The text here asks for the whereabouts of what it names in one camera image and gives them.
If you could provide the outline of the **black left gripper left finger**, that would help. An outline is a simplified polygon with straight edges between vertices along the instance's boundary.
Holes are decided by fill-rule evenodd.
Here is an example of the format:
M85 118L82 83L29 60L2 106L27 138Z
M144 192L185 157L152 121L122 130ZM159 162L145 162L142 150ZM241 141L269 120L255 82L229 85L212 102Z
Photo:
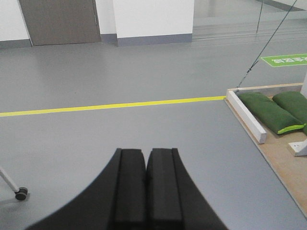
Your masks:
M30 230L144 230L145 162L140 149L116 149L106 167L65 206Z

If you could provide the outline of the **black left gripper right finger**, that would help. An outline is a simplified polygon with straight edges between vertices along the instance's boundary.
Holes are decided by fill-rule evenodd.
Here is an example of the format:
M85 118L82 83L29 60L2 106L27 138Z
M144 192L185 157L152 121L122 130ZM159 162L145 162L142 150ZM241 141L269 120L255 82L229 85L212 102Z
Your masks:
M153 149L146 179L150 230L226 229L191 179L177 149Z

